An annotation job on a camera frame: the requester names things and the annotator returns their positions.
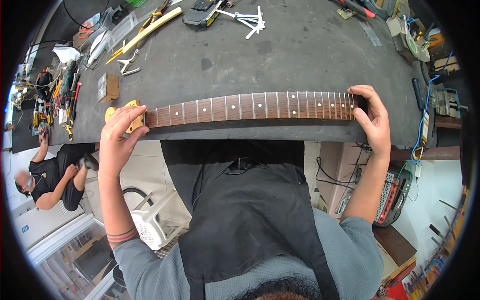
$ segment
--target black apron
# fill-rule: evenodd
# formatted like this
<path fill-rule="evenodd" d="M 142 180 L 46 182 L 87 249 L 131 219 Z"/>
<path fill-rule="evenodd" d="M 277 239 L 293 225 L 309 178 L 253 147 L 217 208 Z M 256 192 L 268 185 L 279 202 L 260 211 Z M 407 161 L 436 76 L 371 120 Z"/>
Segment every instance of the black apron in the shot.
<path fill-rule="evenodd" d="M 324 299 L 339 299 L 303 175 L 303 142 L 162 141 L 162 150 L 192 214 L 179 238 L 190 299 L 281 254 L 314 271 Z"/>

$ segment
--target workbench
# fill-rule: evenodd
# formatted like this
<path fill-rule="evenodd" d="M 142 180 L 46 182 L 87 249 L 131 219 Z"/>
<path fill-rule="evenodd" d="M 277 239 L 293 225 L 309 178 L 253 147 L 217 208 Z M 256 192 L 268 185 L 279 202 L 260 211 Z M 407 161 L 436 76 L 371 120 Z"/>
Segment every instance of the workbench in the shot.
<path fill-rule="evenodd" d="M 144 5 L 155 8 L 159 0 Z M 184 0 L 185 13 L 192 5 Z M 337 2 L 305 0 L 240 0 L 230 12 L 264 13 L 265 29 L 249 40 L 250 29 L 220 15 L 207 29 L 187 27 L 181 16 L 156 30 L 130 67 L 141 71 L 120 75 L 120 65 L 108 65 L 111 53 L 103 53 L 94 70 L 81 71 L 73 141 L 58 123 L 50 132 L 50 144 L 100 141 L 105 111 L 138 99 L 148 108 L 225 95 L 275 92 L 346 92 L 355 84 L 372 85 L 389 112 L 391 143 L 412 147 L 421 113 L 412 88 L 418 71 L 395 51 L 386 23 L 354 16 L 342 19 Z M 374 47 L 359 21 L 367 21 L 382 46 Z M 127 36 L 131 40 L 142 24 Z M 133 49 L 117 59 L 130 59 Z M 120 97 L 111 104 L 97 102 L 97 81 L 110 73 L 120 78 Z M 152 129 L 143 139 L 278 139 L 366 142 L 355 121 L 241 120 L 187 124 Z"/>

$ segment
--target rosewood fretboard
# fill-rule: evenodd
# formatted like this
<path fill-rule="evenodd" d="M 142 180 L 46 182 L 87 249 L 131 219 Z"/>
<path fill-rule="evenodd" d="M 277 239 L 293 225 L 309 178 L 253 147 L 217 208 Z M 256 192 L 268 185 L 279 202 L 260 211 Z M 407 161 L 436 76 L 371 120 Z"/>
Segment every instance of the rosewood fretboard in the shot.
<path fill-rule="evenodd" d="M 201 122 L 251 119 L 354 120 L 357 95 L 331 92 L 273 92 L 201 99 L 150 109 L 150 128 Z"/>

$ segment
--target scissors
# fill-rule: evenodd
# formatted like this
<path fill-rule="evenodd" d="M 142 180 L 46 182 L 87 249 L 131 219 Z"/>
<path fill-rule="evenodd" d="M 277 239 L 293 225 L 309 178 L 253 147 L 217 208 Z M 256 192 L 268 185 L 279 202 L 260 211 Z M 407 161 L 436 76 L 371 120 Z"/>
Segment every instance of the scissors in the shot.
<path fill-rule="evenodd" d="M 89 36 L 91 33 L 92 33 L 92 30 L 90 30 L 90 28 L 93 27 L 93 25 L 91 25 L 89 22 L 85 22 L 82 24 L 83 27 L 86 27 L 86 28 L 82 28 L 80 31 L 79 31 L 79 38 L 86 38 L 87 36 Z"/>

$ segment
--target gray shirt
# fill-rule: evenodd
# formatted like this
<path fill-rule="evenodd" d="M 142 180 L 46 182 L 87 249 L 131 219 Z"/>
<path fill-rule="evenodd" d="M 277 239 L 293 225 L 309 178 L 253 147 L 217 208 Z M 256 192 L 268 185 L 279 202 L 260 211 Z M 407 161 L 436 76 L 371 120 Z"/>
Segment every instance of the gray shirt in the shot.
<path fill-rule="evenodd" d="M 340 299 L 371 299 L 383 273 L 372 225 L 360 217 L 347 217 L 337 224 L 316 208 L 313 216 Z M 133 300 L 190 299 L 178 244 L 165 259 L 158 258 L 141 240 L 128 241 L 113 253 Z M 279 255 L 257 264 L 243 275 L 205 284 L 205 297 L 207 300 L 233 298 L 260 283 L 287 276 L 307 277 L 316 282 L 313 270 L 300 259 Z"/>

